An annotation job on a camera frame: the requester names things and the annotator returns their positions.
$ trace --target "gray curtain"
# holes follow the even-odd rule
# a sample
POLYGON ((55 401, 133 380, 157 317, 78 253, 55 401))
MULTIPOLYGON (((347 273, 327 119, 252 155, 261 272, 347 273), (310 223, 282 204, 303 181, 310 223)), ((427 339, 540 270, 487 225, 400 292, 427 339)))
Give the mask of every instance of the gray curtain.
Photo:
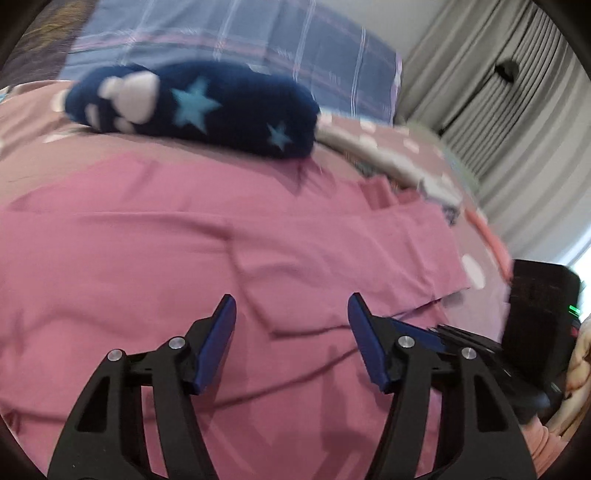
POLYGON ((401 113, 438 131, 479 179, 494 230, 518 258, 569 261, 591 225, 591 81, 528 0, 452 0, 409 57, 401 113), (507 84, 493 68, 516 59, 507 84))

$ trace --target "pink bedsheet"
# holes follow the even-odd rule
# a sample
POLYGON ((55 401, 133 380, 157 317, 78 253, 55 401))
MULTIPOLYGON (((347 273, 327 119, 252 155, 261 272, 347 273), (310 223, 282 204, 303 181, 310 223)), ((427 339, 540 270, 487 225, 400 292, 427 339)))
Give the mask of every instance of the pink bedsheet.
MULTIPOLYGON (((467 287, 439 207, 396 197, 385 180, 338 180, 310 160, 136 155, 0 212, 0 275, 0 413, 42 469, 105 353, 154 349, 232 293, 239 314, 222 373, 194 404, 220 477, 253 480, 358 480, 368 468, 389 398, 342 328, 352 292, 395 314, 467 287)), ((412 319, 444 321, 438 304, 412 319)), ((149 392, 144 401, 164 473, 149 392)))

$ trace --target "rolled blanket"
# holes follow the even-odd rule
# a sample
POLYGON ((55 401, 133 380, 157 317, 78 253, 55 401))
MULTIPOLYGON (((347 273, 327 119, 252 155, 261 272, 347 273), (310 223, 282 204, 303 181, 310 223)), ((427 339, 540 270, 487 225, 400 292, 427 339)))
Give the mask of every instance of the rolled blanket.
POLYGON ((68 93, 65 112, 100 132, 174 137, 274 158, 305 158, 320 108, 288 77, 187 61, 149 70, 101 67, 68 93))

